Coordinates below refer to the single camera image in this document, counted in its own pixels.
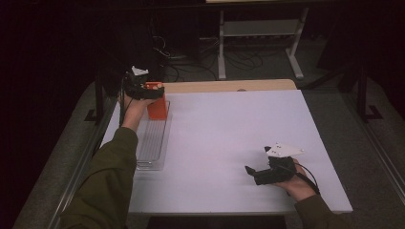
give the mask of hand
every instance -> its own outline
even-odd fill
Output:
[[[297,172],[306,176],[303,168],[297,165],[298,160],[294,159],[294,163]],[[290,180],[284,182],[274,183],[274,185],[285,189],[296,201],[316,195],[315,191],[313,191],[309,184],[298,176],[294,176]]]
[[[122,121],[121,127],[126,127],[136,132],[140,123],[140,119],[142,118],[143,112],[145,111],[146,107],[155,101],[156,99],[135,100],[132,97],[125,94],[124,97],[125,116]]]

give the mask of orange object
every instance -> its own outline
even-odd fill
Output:
[[[146,82],[147,89],[157,89],[162,87],[161,82]],[[148,105],[148,115],[152,120],[166,120],[167,118],[167,105],[166,98],[163,94],[162,98],[158,98],[156,102]]]

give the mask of green sleeve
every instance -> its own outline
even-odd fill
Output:
[[[137,145],[135,132],[116,130],[113,139],[94,155],[85,180],[60,216],[60,228],[124,228]]]
[[[295,204],[304,228],[309,229],[348,229],[351,228],[342,218],[334,214],[319,195],[303,199]]]

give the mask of table surface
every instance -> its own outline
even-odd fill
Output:
[[[255,84],[261,91],[249,91]],[[257,186],[245,171],[245,165],[267,169],[264,146],[276,142],[304,149],[296,158],[315,175],[331,210],[352,211],[305,99],[292,81],[168,83],[165,87],[172,123],[164,167],[136,171],[131,214],[294,212],[294,201],[286,192],[272,185]],[[235,92],[239,89],[249,92]],[[118,117],[117,106],[103,142],[113,136]]]

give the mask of wire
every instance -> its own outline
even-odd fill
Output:
[[[305,168],[304,166],[302,166],[300,164],[297,164],[297,165],[299,165],[299,166],[303,167],[304,169],[306,169],[312,175],[312,178],[314,179],[315,183],[312,182],[312,180],[310,180],[307,176],[305,176],[305,175],[303,175],[303,174],[301,174],[299,172],[294,172],[294,171],[290,170],[289,168],[286,168],[286,167],[284,167],[282,165],[277,165],[277,168],[284,169],[284,170],[289,171],[290,173],[298,176],[303,181],[305,181],[313,189],[313,191],[316,194],[320,195],[319,187],[318,187],[318,184],[316,183],[316,180],[315,180],[315,177],[313,176],[313,174],[307,168]]]
[[[302,164],[295,163],[295,162],[294,162],[294,164],[299,165],[299,166],[301,166],[301,168],[305,169],[305,170],[310,174],[310,176],[313,178],[313,181],[315,182],[316,187],[318,187],[318,182],[316,182],[315,176],[310,172],[309,169],[307,169],[307,168],[306,168],[304,165],[302,165]]]

